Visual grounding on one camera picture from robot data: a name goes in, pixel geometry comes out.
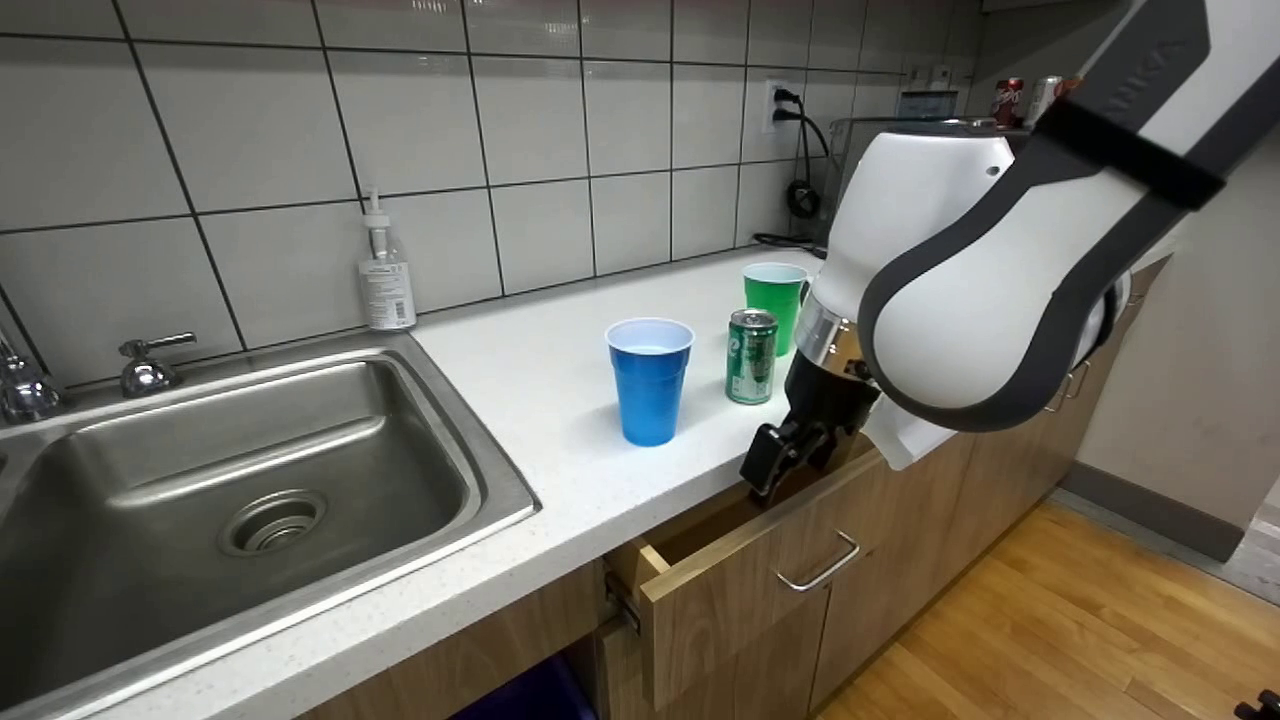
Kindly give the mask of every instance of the gray baseboard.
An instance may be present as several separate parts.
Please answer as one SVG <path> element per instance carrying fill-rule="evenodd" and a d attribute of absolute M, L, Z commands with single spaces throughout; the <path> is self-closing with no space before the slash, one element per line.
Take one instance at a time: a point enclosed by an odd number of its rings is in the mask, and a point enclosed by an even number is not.
<path fill-rule="evenodd" d="M 1075 464 L 1059 487 L 1116 513 L 1132 523 L 1143 523 L 1147 534 L 1161 534 L 1199 555 L 1213 555 L 1219 565 L 1231 561 L 1235 545 L 1244 541 L 1244 529 L 1235 529 L 1235 523 L 1224 523 L 1214 518 L 1183 509 L 1166 497 L 1157 497 L 1147 487 L 1135 487 L 1135 486 L 1107 476 L 1099 467 L 1087 467 L 1087 464 Z"/>

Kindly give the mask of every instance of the sink drain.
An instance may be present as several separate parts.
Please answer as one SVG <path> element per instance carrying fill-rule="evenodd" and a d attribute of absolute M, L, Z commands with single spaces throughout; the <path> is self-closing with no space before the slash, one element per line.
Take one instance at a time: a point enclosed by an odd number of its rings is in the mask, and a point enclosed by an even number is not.
<path fill-rule="evenodd" d="M 313 529 L 321 529 L 321 518 L 324 518 L 324 502 L 317 493 L 281 487 L 281 493 L 246 502 L 233 518 L 233 523 L 223 534 L 223 550 L 233 555 L 265 555 L 265 552 L 286 550 L 298 538 L 306 538 Z"/>

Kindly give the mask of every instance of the open drawer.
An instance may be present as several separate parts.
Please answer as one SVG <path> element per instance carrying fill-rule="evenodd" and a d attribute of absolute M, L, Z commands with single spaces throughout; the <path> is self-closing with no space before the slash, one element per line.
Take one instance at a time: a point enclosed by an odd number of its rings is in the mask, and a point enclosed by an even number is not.
<path fill-rule="evenodd" d="M 880 464 L 852 446 L 823 479 L 765 513 L 736 487 L 613 552 L 613 578 L 641 617 L 652 708 L 727 670 L 875 552 L 888 534 Z"/>

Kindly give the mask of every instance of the blue plastic cup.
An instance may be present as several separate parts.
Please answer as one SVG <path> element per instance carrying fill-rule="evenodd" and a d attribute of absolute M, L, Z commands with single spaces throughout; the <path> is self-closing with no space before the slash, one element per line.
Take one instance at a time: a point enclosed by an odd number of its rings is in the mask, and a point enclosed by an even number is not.
<path fill-rule="evenodd" d="M 604 333 L 617 380 L 623 437 L 641 447 L 666 446 L 680 419 L 680 390 L 692 327 L 677 319 L 634 317 Z"/>

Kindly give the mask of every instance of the soap dispenser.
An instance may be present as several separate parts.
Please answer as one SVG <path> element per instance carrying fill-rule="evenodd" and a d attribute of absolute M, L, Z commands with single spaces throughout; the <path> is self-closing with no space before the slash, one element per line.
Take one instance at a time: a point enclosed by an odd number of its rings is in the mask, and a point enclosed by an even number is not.
<path fill-rule="evenodd" d="M 416 323 L 411 278 L 391 215 L 368 197 L 368 255 L 360 260 L 360 306 L 371 333 L 403 333 Z"/>

